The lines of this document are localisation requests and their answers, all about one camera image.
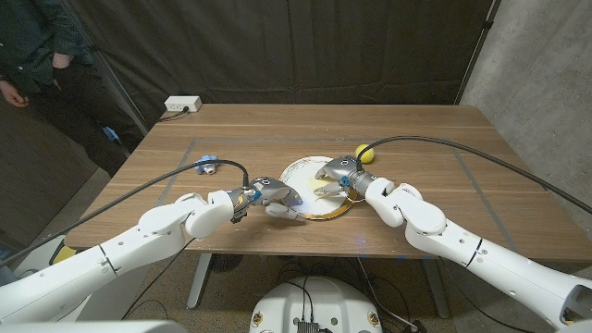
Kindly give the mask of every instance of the black cable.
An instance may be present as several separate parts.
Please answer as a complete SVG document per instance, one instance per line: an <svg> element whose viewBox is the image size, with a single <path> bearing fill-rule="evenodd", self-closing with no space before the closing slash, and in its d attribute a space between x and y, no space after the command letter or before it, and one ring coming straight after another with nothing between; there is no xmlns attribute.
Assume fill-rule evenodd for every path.
<svg viewBox="0 0 592 333"><path fill-rule="evenodd" d="M139 308L139 307L141 307L143 304L145 304L145 303L147 303L147 302L157 302L158 304L160 304L160 307L161 307L161 308L163 309L163 311L165 312L165 317L166 317L166 320L168 320L168 311L167 311L166 307L165 307L165 306L164 306L164 305L163 305L161 302L159 302L159 301L157 301L157 300L146 300L146 301L144 301L144 302L141 302L140 304L138 304L138 306L136 306L136 307L135 307L133 310L131 310L131 311L129 312L129 315L133 314L133 313L134 313L136 310L138 310L138 308Z"/></svg>
<svg viewBox="0 0 592 333"><path fill-rule="evenodd" d="M361 288L359 288L359 291L362 292L362 293L364 293L365 292L365 284L364 284L364 280L362 279L362 274L358 270L358 267L354 263L352 263L349 260L349 258L341 258L341 259L343 259L344 261L346 261L348 264L351 265L351 268L353 268L353 271L356 274L358 283L360 283L360 286L361 286Z"/></svg>
<svg viewBox="0 0 592 333"><path fill-rule="evenodd" d="M357 259L358 259L358 265L360 266L360 269L364 273L364 278L365 278L366 283L368 285L368 289L370 289L370 292L372 293L372 297L373 297L374 301L376 302L376 305L378 305L378 307L380 309L382 309L382 311L384 311L387 315L391 316L392 318L399 320L400 322L402 322L406 326L409 326L409 327L412 327L416 330L419 330L419 328L416 325L414 325L410 320L405 320L405 319L401 318L400 316L392 313L389 309L387 309L386 306L382 305L382 303L378 300L376 293L374 292L374 287L372 287L372 283L370 282L370 279L368 278L368 274L366 273L364 265L362 265L362 260L360 260L360 258L357 258Z"/></svg>
<svg viewBox="0 0 592 333"><path fill-rule="evenodd" d="M296 272L296 273L300 273L302 275L306 274L305 272L302 272L301 270L297 270L297 269L286 269L285 271L279 272L280 274L277 276L277 281L279 281L279 278L281 276L283 276L285 273L289 273L289 272Z"/></svg>
<svg viewBox="0 0 592 333"><path fill-rule="evenodd" d="M301 286L297 285L294 282L287 281L286 283L291 284L292 286L296 286L296 287L302 289L302 292L305 292L306 295L308 296L308 301L311 304L311 323L312 323L313 322L313 299L311 298L311 294L309 294L308 291L304 287L301 287ZM302 304L302 321L304 321L304 303Z"/></svg>
<svg viewBox="0 0 592 333"><path fill-rule="evenodd" d="M320 265L321 266L321 269L318 271L318 273L315 273L315 266L316 265ZM311 268L308 269L308 272L309 272L308 275L326 275L327 274L325 265L323 265L322 263L314 263L314 264L312 264L311 265Z"/></svg>
<svg viewBox="0 0 592 333"><path fill-rule="evenodd" d="M331 263L331 266L328 268L328 270L329 271L333 270L333 267L335 267L338 263L339 263L339 257L333 258L333 263Z"/></svg>
<svg viewBox="0 0 592 333"><path fill-rule="evenodd" d="M308 279L308 277L310 277L310 275L306 275L306 277L304 278L304 283L302 284L302 321L304 321L304 305L306 304L306 295L304 294L306 292L306 280ZM311 307L311 323L314 322L313 319L313 308Z"/></svg>
<svg viewBox="0 0 592 333"><path fill-rule="evenodd" d="M296 265L296 266L298 266L298 267L300 268L300 270L296 270L296 269L288 269L288 270L285 270L285 271L284 271L284 268L286 268L286 266L287 266L287 265ZM303 273L303 272L302 272L302 266L301 266L301 265L299 265L298 263L294 263L294 262L292 262L292 261L290 261L290 262L287 262L286 264L284 264L284 265L283 265L283 266L282 266L282 267L279 269L279 272L277 272L277 278L276 278L276 282L279 282L279 278L280 278L280 277L281 277L281 276L282 276L284 273L286 273L286 272L300 272L300 273Z"/></svg>
<svg viewBox="0 0 592 333"><path fill-rule="evenodd" d="M528 329L513 327L512 325L506 324L506 323L500 321L499 319L496 319L496 318L492 317L491 315L487 314L485 311L481 310L481 308L479 308L473 301L471 301L471 299L469 299L469 297L464 293L464 291L461 289L461 287L458 284L456 284L456 280L454 279L454 277L452 276L452 273L449 271L448 267L446 266L446 263L444 263L444 260L442 259L442 257L439 257L439 258L440 258L440 261L442 262L442 265L444 266L444 269L448 273L450 280L452 280L452 284L456 287L456 289L458 289L461 292L462 296L464 296L464 299L466 299L471 305L473 305L473 307L478 312L480 312L482 315L486 316L487 318L493 320L494 322L496 322L502 326L505 326L507 328L511 328L511 329L517 330L519 332L524 332L524 333L535 333L534 331L530 331Z"/></svg>
<svg viewBox="0 0 592 333"><path fill-rule="evenodd" d="M526 177L532 181L534 181L535 183L541 185L542 187L544 187L545 189L551 190L555 193L557 193L558 195L560 195L560 197L562 197L563 199L569 201L572 204L575 204L576 206L584 209L585 211L587 211L589 214L592 214L592 207L590 207L589 205L579 201L578 199L574 198L572 195L566 193L565 191L562 191L560 189L558 189L557 187L553 186L552 184L546 182L543 179L540 179L539 177L531 174L530 172L524 171L521 168L517 167L517 166L513 166L508 162L505 162L503 160L498 159L497 157L494 157L490 154L486 154L483 153L481 151L476 150L475 148L471 148L468 146L465 146L463 144L460 143L456 143L456 142L450 142L448 140L443 140L443 139L438 139L438 138L428 138L428 137L423 137L423 136L416 136L416 135L412 135L412 136L395 136L395 137L391 137L391 138L386 138L383 140L379 140L377 142L371 143L370 145L368 145L367 147L363 148L363 150L356 156L356 167L358 171L362 171L364 170L364 168L362 167L362 155L367 152L368 150L382 144L382 143L387 143L387 142L395 142L395 141L401 141L401 140L412 140L412 141L422 141L422 142L433 142L433 143L439 143L439 144L444 144L450 147L454 147L454 148L458 148L461 150L464 150L465 152L469 152L471 154L475 154L479 157L483 157L486 160L489 160L495 164L498 164L502 167L506 167L509 170L519 174L520 176Z"/></svg>
<svg viewBox="0 0 592 333"><path fill-rule="evenodd" d="M353 275L351 274L351 272L350 272L348 269L345 269L345 268L343 267L343 265L341 264L341 261L338 261L338 262L337 262L337 264L338 264L338 268L339 268L339 269L340 269L340 270L341 270L343 273L345 273L346 277L348 277L348 278L349 278L349 277L353 277ZM353 281L353 282L358 282L358 283L360 283L360 286L358 286L358 285L355 285L354 283L352 283L352 281L347 281L347 283L348 283L348 284L352 285L354 288L356 288L356 289L357 289L358 291L360 291L361 293L364 293L364 285L362 284L362 282L360 282L360 280Z"/></svg>
<svg viewBox="0 0 592 333"><path fill-rule="evenodd" d="M169 120L175 120L175 119L177 119L177 118L185 115L188 112L189 112L189 107L188 106L185 106L185 107L183 107L183 111L177 113L176 115L173 115L171 117L160 118L160 119L158 119L157 122L164 122L164 121L169 121Z"/></svg>
<svg viewBox="0 0 592 333"><path fill-rule="evenodd" d="M397 323L395 323L394 321L387 319L387 318L380 318L380 323L382 323L382 324L389 323L389 324L393 325L395 328L397 328L397 330L400 332L403 332L405 330L405 326L403 326L403 328L400 328Z"/></svg>
<svg viewBox="0 0 592 333"><path fill-rule="evenodd" d="M162 175L160 177L157 177L155 179L152 179L152 180L148 181L147 183L145 183L145 184L143 184L143 185L141 185L141 186L139 186L139 187L137 187L137 188L135 188L135 189L133 189L133 190L125 193L125 194L123 194L122 196L118 197L117 199L115 199L111 203L108 203L108 204L104 205L103 207L95 210L94 212L92 212L92 213L88 214L87 216L81 218L80 220L76 221L75 223L71 224L70 226L65 227L65 228L59 230L58 232L54 233L53 235L47 236L46 238L44 238L42 240L39 240L38 242L36 242L36 243L32 244L31 246L27 247L26 249L21 250L21 251L15 253L15 254L11 255L10 257L8 257L8 259L3 260L2 262L0 262L0 267L2 267L3 265L8 265L8 264L12 263L16 259L20 258L22 255L27 254L27 253L29 253L29 252L37 249L38 247L46 244L48 241L51 241L51 240L55 239L56 237L69 232L70 230L74 229L75 227L81 225L82 223L84 223L84 222L86 222L86 221L88 221L88 220L90 220L92 218L95 218L95 217L99 216L104 211L108 210L109 208L115 206L116 204L121 203L122 201L128 199L130 196L132 196L132 195L134 195L134 194L136 194L136 193L138 193L140 191L143 191L143 190L145 190L145 189L153 186L155 183L157 183L157 182L159 182L161 180L164 180L164 179L167 179L169 177L175 176L178 173L181 173L181 172L183 172L185 170L189 170L189 169L194 168L194 167L197 167L197 166L202 166L202 165L212 164L212 163L228 164L228 165L235 166L235 167L239 168L240 170L242 170L242 173L243 173L243 175L242 175L242 187L243 188L248 188L249 187L249 173L247 172L247 169L244 168L244 166L240 165L237 162L228 161L228 160L209 160L209 161L193 162L191 164L188 164L186 166L182 166L182 167L180 167L180 168L178 168L176 170L173 170L173 171L171 171L171 172L169 172L169 173L167 173L165 175Z"/></svg>
<svg viewBox="0 0 592 333"><path fill-rule="evenodd" d="M392 288L394 288L398 293L399 296L401 296L401 298L403 299L403 304L405 304L405 311L407 312L407 320L411 321L411 312L409 311L409 305L407 304L407 300L405 299L405 296L403 296L403 293L401 292L401 290L399 288L397 288L397 286L395 286L394 283L390 282L388 279L383 278L383 277L371 277L370 280L383 280L385 282L387 282Z"/></svg>
<svg viewBox="0 0 592 333"><path fill-rule="evenodd" d="M195 240L195 238L192 238L190 241L187 242L187 244L185 244L185 246L183 246L183 248L179 252L177 252L177 254L175 254L173 259L171 259L171 261L168 262L168 265L166 265L165 269L163 269L160 273L158 273L158 275L154 278L154 280L152 280L152 282L150 282L148 287L144 288L142 293L140 293L140 296L138 296L136 298L136 300L129 306L128 311L123 315L123 317L121 317L121 320L125 320L128 317L128 315L130 315L131 308L140 300L140 298L146 293L146 291L148 291L148 289L150 289L150 287L152 287L152 285L158 280L158 278L160 278L167 271L167 269L175 262L175 259L179 258L179 256L183 253L183 250L185 250L189 246L189 244L191 244L191 242L194 240Z"/></svg>

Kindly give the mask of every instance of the blue object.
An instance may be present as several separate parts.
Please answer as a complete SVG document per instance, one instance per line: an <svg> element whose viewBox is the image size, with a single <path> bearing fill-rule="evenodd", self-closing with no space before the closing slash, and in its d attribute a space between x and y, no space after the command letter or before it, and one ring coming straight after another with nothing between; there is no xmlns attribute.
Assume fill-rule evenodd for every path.
<svg viewBox="0 0 592 333"><path fill-rule="evenodd" d="M204 156L202 156L202 158L197 160L197 162L211 161L211 160L217 160L217 159L218 159L218 156L216 156L216 155L204 155ZM217 167L219 165L220 165L219 163L212 163L212 164L207 164L207 165L196 166L195 171L197 171L197 173L201 175L203 172L205 172L205 170L204 170L205 167L208 167L208 166Z"/></svg>
<svg viewBox="0 0 592 333"><path fill-rule="evenodd" d="M350 186L350 180L347 177L343 176L341 177L341 184L343 184L344 186Z"/></svg>
<svg viewBox="0 0 592 333"><path fill-rule="evenodd" d="M257 201L261 197L261 192L257 191L251 200Z"/></svg>
<svg viewBox="0 0 592 333"><path fill-rule="evenodd" d="M117 134L115 133L114 130L108 128L108 127L103 127L103 132L105 133L105 135L107 136L107 138L109 138L109 141L115 141L118 140L119 137L117 136Z"/></svg>

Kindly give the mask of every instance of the person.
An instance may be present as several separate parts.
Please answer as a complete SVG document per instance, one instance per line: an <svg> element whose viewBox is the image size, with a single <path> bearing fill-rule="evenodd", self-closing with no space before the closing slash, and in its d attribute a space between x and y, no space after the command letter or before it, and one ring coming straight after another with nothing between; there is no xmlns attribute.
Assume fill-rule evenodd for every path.
<svg viewBox="0 0 592 333"><path fill-rule="evenodd" d="M93 57L58 0L0 1L0 90L7 102L34 108L79 143L111 177L127 157L108 140L114 130L131 153L143 139L109 99Z"/></svg>

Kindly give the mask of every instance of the wooden table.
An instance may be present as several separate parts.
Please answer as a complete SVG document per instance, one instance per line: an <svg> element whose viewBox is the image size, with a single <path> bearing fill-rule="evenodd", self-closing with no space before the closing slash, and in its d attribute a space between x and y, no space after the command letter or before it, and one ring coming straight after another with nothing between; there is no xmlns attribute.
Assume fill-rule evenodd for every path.
<svg viewBox="0 0 592 333"><path fill-rule="evenodd" d="M242 163L252 178L278 178L301 157L353 154L361 143L394 135L449 139L518 167L524 162L471 106L203 105L175 121L159 123L113 177L88 212L205 154ZM480 157L428 142L392 142L376 148L366 169L414 185L425 200L473 233L537 260L590 261L592 244L539 185ZM186 171L163 181L69 232L66 243L89 248L125 231L157 204L187 192L241 185L241 172L220 166L214 175ZM298 254L425 258L367 203L322 222L294 222L252 207L188 248L201 253Z"/></svg>

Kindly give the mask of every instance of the yellow object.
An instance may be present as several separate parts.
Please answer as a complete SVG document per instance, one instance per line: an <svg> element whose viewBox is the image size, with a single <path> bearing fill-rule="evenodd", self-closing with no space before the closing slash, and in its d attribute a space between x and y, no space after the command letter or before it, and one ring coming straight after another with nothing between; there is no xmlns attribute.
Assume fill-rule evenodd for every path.
<svg viewBox="0 0 592 333"><path fill-rule="evenodd" d="M322 188L323 186L326 186L335 180L334 179L307 179L306 181L308 182L308 190L312 194L315 194L316 189Z"/></svg>
<svg viewBox="0 0 592 333"><path fill-rule="evenodd" d="M55 249L54 255L49 260L49 265L57 264L62 260L68 259L69 257L75 255L76 253L76 250L66 246L62 240L62 242L57 246L57 249Z"/></svg>
<svg viewBox="0 0 592 333"><path fill-rule="evenodd" d="M355 156L356 158L358 157L358 155L360 154L360 152L363 150L363 148L367 147L367 144L360 144L358 146L358 148L355 149ZM374 148L370 149L369 151L365 152L362 155L362 163L370 163L372 162L372 160L374 159Z"/></svg>

